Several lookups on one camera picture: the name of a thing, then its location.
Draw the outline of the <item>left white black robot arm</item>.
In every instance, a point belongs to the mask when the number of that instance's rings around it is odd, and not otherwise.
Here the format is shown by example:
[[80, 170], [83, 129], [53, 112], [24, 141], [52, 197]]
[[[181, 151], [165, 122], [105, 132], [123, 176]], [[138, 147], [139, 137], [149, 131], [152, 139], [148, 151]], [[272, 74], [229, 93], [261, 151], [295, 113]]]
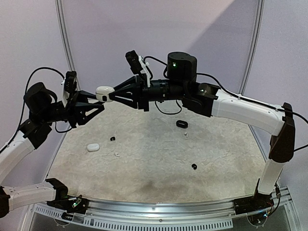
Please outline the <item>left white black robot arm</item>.
[[[28, 154], [38, 149], [52, 131], [54, 122], [68, 122], [71, 128], [85, 125], [104, 110], [102, 102], [90, 103], [94, 94], [72, 90], [68, 101], [63, 104], [42, 82], [31, 86], [24, 95], [29, 109], [29, 117], [24, 121], [13, 139], [0, 151], [0, 179], [4, 180], [14, 167]], [[67, 213], [84, 214], [88, 200], [80, 196], [68, 195], [68, 188], [55, 178], [27, 186], [0, 187], [0, 216], [26, 205], [47, 202], [49, 206], [65, 210]]]

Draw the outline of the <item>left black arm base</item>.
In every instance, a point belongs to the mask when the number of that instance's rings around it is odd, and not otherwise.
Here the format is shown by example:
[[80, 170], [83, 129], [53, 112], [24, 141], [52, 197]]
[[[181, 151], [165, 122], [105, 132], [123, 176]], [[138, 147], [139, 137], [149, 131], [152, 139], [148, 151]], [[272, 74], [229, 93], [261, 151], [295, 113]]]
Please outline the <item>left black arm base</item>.
[[67, 213], [86, 214], [89, 200], [79, 195], [77, 197], [68, 196], [65, 199], [47, 201], [47, 205], [66, 211]]

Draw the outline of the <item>small white charging case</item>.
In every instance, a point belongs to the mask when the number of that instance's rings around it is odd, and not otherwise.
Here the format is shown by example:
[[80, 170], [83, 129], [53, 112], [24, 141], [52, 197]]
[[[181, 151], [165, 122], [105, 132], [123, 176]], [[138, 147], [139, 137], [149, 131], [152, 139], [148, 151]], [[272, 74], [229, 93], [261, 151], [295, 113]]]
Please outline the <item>small white charging case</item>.
[[110, 99], [110, 94], [113, 93], [115, 90], [113, 87], [109, 86], [99, 86], [95, 91], [96, 99], [103, 103], [110, 103], [113, 100]]

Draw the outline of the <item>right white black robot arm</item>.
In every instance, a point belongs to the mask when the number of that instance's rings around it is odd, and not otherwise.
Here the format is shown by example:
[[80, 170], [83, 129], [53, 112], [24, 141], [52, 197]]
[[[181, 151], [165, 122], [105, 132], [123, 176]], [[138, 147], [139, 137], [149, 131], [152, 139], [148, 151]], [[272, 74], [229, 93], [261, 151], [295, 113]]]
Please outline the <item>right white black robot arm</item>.
[[270, 152], [256, 194], [249, 206], [259, 210], [267, 203], [284, 165], [294, 155], [295, 123], [290, 104], [276, 106], [245, 98], [226, 90], [220, 83], [198, 83], [197, 59], [185, 52], [167, 56], [165, 79], [154, 80], [146, 59], [135, 51], [126, 53], [133, 77], [114, 87], [109, 99], [148, 111], [150, 102], [180, 100], [182, 106], [206, 117], [222, 117], [242, 122], [271, 135]]

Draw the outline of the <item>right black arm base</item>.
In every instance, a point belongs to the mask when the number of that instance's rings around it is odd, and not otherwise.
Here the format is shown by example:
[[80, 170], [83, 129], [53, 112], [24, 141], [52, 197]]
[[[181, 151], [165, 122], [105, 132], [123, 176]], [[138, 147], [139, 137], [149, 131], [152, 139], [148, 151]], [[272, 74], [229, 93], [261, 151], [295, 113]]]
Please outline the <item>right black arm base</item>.
[[264, 195], [257, 192], [252, 196], [234, 199], [233, 205], [235, 214], [245, 214], [272, 207], [273, 198], [272, 194]]

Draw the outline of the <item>white oval charging case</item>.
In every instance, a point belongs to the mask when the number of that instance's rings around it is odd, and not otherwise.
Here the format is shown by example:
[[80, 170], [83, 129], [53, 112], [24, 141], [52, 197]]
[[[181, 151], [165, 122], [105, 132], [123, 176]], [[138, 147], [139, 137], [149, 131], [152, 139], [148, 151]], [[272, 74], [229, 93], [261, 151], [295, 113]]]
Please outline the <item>white oval charging case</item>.
[[88, 152], [95, 152], [100, 149], [100, 145], [98, 143], [91, 143], [87, 145]]

